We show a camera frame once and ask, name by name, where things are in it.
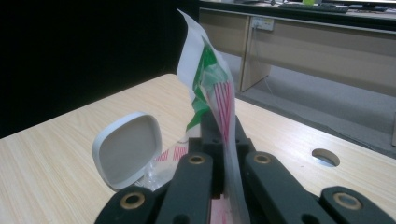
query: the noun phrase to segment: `power outlet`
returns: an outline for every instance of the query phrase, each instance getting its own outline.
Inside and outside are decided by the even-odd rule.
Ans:
[[[264,18],[264,17],[253,17],[251,21],[251,27],[253,27],[254,29],[273,31],[274,19]]]

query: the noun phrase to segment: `table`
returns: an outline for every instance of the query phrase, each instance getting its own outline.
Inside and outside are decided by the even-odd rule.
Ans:
[[[240,91],[268,76],[275,65],[396,96],[396,14],[211,1],[201,1],[200,7],[200,24],[215,48],[241,57]],[[253,30],[254,17],[272,20],[274,29]]]
[[[184,136],[193,115],[185,86],[164,75],[0,139],[0,223],[93,223],[114,194],[96,171],[93,140],[135,111],[158,120],[163,149]],[[240,100],[236,114],[255,147],[310,192],[351,188],[396,218],[396,160]],[[340,165],[318,163],[315,148],[335,153]]]

